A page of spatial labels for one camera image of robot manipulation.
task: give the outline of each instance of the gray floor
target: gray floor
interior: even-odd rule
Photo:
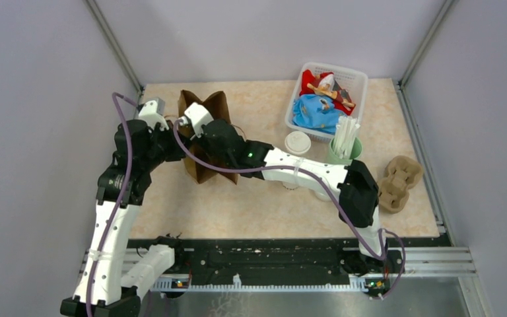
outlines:
[[[153,293],[152,298],[149,317],[468,316],[457,279],[406,278],[383,302],[361,293],[188,293],[173,300]],[[141,313],[146,307],[147,299]]]

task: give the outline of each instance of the bundle of straws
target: bundle of straws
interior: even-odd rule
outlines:
[[[358,124],[356,118],[341,116],[336,128],[332,144],[333,152],[340,159],[349,159],[355,145],[355,138],[358,135],[360,124]]]

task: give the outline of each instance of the blue plastic bag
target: blue plastic bag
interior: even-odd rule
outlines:
[[[299,127],[335,134],[339,116],[345,113],[335,109],[333,100],[327,96],[303,94],[292,106],[292,122]]]

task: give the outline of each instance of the green cup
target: green cup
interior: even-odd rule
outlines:
[[[355,142],[353,144],[353,150],[351,151],[350,158],[339,158],[335,152],[333,152],[333,142],[335,139],[332,139],[327,146],[327,157],[325,158],[325,162],[329,164],[341,164],[341,165],[351,165],[353,160],[357,159],[362,153],[362,143],[358,137],[355,138]]]

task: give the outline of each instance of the brown cup carrier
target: brown cup carrier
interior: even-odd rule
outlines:
[[[380,207],[388,213],[400,212],[409,199],[409,190],[423,177],[424,170],[419,162],[399,155],[386,167],[386,177],[378,181]]]

